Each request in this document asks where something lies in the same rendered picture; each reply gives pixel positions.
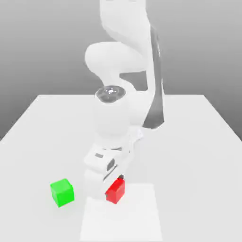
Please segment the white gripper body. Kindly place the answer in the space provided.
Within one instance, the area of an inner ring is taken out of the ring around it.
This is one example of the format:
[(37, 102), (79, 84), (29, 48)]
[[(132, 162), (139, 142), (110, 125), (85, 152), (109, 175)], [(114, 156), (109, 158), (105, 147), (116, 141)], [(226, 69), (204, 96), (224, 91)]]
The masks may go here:
[(84, 159), (84, 189), (88, 196), (105, 198), (109, 187), (125, 172), (133, 160), (133, 152), (120, 150), (90, 151)]

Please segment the small red cube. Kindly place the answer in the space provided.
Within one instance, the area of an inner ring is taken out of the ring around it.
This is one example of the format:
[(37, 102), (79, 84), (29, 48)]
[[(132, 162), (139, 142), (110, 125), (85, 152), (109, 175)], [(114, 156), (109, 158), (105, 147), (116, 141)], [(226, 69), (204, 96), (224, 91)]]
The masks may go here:
[(114, 183), (105, 192), (106, 200), (117, 204), (125, 193), (125, 180), (123, 178), (117, 178)]

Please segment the small green cube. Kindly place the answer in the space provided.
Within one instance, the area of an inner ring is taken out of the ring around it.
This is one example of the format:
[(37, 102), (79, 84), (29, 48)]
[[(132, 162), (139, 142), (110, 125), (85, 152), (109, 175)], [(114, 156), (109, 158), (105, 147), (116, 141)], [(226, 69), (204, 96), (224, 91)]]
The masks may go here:
[(66, 178), (50, 184), (50, 188), (57, 207), (62, 207), (75, 199), (73, 187)]

